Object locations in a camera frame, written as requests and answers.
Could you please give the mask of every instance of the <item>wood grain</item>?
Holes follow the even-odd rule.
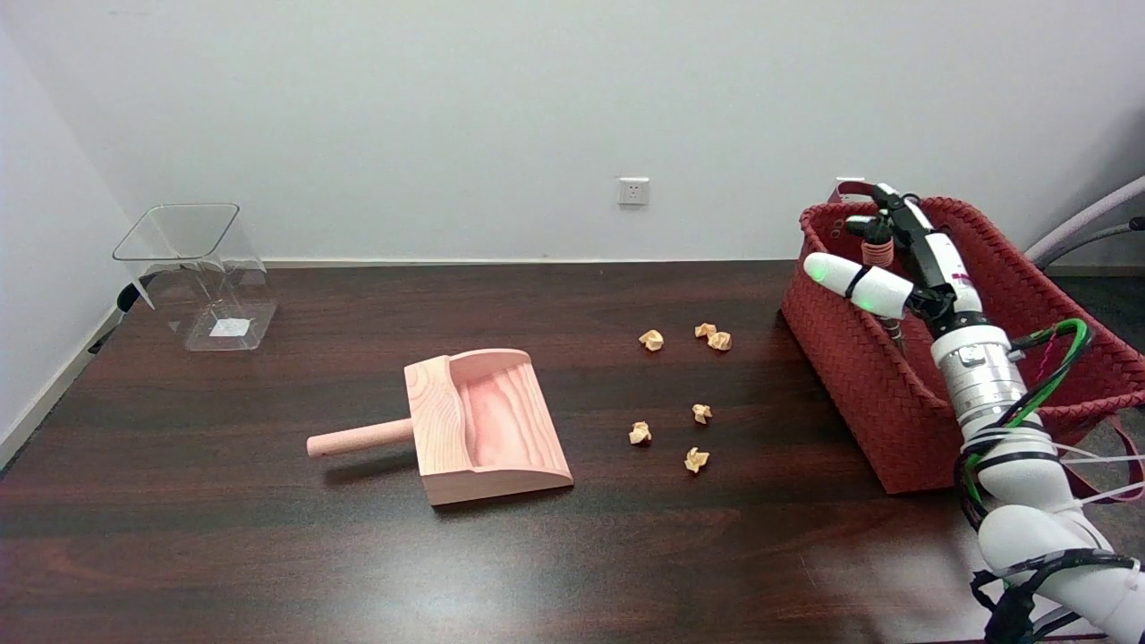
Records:
[[[242,354],[188,353],[136,307],[0,481],[0,641],[980,638],[970,529],[945,494],[882,493],[776,317],[792,269],[273,270]],[[435,510],[409,449],[300,449],[409,416],[403,367],[479,346],[532,356],[575,488]],[[1142,508],[1110,512],[1145,552]]]

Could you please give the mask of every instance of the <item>white label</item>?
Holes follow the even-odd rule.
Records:
[[[215,322],[214,329],[211,329],[211,337],[237,338],[239,336],[245,336],[246,330],[250,328],[250,320],[244,320],[242,317],[224,317]]]

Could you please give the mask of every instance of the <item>white wall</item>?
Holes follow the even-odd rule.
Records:
[[[235,201],[271,258],[785,258],[837,174],[1026,246],[1145,174],[1139,0],[2,10],[128,212]],[[652,176],[646,212],[621,174]]]
[[[127,225],[0,30],[0,466],[126,284],[111,249]]]

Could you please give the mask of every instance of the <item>robotic hand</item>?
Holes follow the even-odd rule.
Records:
[[[955,487],[990,567],[971,583],[974,597],[993,612],[986,642],[1036,642],[1080,615],[1121,644],[1145,644],[1140,561],[1112,552],[1085,518],[1036,411],[1088,345],[1084,323],[1067,320],[1011,341],[982,314],[954,243],[931,226],[917,197],[885,183],[872,187],[871,197],[879,214],[852,217],[846,228],[862,234],[867,226],[890,226],[914,283],[828,253],[807,256],[804,270],[876,315],[901,320],[905,309],[914,313],[934,338],[931,358],[946,380],[965,439]],[[1074,344],[1066,362],[1027,391],[1012,352],[1071,332]],[[1001,505],[987,511],[979,486]],[[995,604],[980,587],[1000,579],[1008,589]],[[1063,608],[1030,623],[1034,594]]]

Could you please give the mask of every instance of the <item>electrical outlet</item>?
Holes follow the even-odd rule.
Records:
[[[649,181],[647,176],[622,176],[616,182],[619,186],[616,203],[623,206],[648,205]]]

